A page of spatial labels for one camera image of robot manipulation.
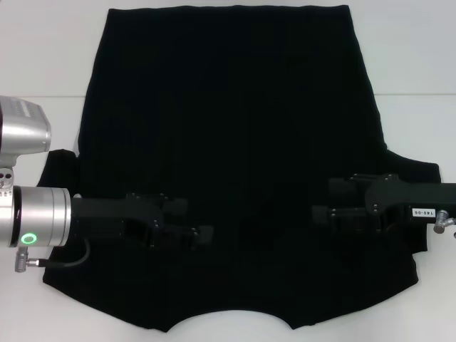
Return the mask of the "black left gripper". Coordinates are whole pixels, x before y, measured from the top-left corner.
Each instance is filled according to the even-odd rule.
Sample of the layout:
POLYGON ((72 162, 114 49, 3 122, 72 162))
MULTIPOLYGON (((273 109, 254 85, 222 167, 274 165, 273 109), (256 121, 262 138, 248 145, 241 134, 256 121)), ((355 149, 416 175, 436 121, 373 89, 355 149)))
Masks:
POLYGON ((123 199, 71 199, 70 239, 134 239, 160 251, 193 251, 209 246, 213 226, 165 225, 164 215, 184 217, 188 201, 128 194, 123 199))

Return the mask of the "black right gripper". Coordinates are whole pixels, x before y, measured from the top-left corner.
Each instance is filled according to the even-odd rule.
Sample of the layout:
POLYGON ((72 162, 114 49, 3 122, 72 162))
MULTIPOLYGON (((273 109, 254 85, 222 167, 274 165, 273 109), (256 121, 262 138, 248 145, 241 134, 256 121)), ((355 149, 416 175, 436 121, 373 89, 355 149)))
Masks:
POLYGON ((388 215, 395 215, 396 221, 433 223, 437 234, 455 225, 454 183, 409 183, 386 174, 371 184, 371 175, 357 173, 329 179, 328 196, 332 202, 365 198, 366 205, 366 209, 312 206, 313 223, 332 234, 376 234, 375 217, 388 215))

